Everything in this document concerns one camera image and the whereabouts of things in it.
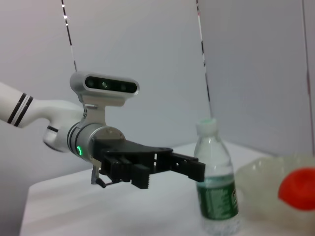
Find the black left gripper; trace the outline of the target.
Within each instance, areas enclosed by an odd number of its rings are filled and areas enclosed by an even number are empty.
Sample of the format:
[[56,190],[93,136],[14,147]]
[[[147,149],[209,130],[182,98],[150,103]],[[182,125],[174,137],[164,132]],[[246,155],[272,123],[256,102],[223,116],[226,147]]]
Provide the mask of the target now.
[[171,171],[203,182],[204,163],[198,158],[174,153],[168,147],[150,147],[132,141],[97,139],[93,143],[93,158],[101,162],[99,173],[113,183],[131,182],[139,189],[149,188],[149,177],[155,173],[155,156],[171,153]]

